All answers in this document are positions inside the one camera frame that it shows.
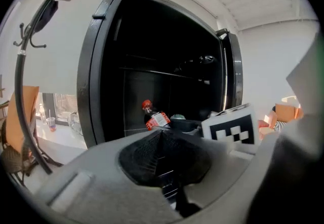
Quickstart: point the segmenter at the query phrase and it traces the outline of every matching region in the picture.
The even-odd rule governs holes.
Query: bottle
[[[150,100],[143,101],[142,109],[145,112],[144,123],[148,130],[152,130],[154,126],[165,127],[170,123],[167,115],[163,111],[155,110]]]
[[[43,107],[43,104],[39,104],[39,114],[40,114],[40,119],[42,120],[42,123],[44,125],[47,124],[47,121],[46,121],[46,116],[45,116],[45,110],[44,110],[44,107]]]

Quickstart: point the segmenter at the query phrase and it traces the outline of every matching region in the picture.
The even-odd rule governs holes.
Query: white table
[[[68,126],[56,125],[51,132],[48,125],[36,120],[36,127],[39,146],[56,162],[67,164],[87,150],[84,138]]]

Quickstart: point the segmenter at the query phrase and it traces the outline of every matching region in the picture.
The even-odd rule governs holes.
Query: bottle cap
[[[142,103],[142,108],[144,108],[145,106],[149,106],[152,105],[152,102],[150,100],[144,100]]]

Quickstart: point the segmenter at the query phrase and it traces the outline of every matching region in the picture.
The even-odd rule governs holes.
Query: red label
[[[154,126],[163,127],[170,123],[169,118],[165,113],[159,113],[154,115],[147,123],[146,127],[148,130],[152,130]]]

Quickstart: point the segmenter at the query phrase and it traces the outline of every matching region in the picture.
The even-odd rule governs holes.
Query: chair
[[[51,159],[40,147],[38,143],[37,131],[36,131],[36,110],[35,102],[38,94],[38,87],[24,86],[23,87],[23,99],[24,107],[26,113],[26,119],[29,123],[30,131],[33,133],[38,149],[44,159],[55,166],[62,166],[62,164],[55,162]],[[32,169],[38,164],[31,150],[23,136],[22,130],[20,128],[15,96],[12,95],[10,100],[8,116],[3,123],[1,129],[1,139],[3,152],[0,155],[0,160],[5,168],[5,170],[15,175],[18,182],[24,185],[24,176],[29,176]]]

